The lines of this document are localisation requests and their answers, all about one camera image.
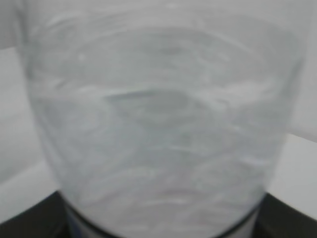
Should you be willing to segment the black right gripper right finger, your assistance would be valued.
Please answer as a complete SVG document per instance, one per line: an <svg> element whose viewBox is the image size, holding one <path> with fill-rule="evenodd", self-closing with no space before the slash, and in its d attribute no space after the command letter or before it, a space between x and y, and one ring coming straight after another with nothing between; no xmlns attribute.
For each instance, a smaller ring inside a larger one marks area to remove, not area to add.
<svg viewBox="0 0 317 238"><path fill-rule="evenodd" d="M267 194L252 237L317 238L317 221Z"/></svg>

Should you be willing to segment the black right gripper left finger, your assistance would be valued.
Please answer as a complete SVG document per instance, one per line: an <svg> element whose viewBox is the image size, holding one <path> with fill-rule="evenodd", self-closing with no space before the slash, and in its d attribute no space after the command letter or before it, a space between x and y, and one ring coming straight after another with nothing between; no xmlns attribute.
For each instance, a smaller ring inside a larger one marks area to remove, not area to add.
<svg viewBox="0 0 317 238"><path fill-rule="evenodd" d="M38 204L0 225L2 238L68 238L64 204L54 192Z"/></svg>

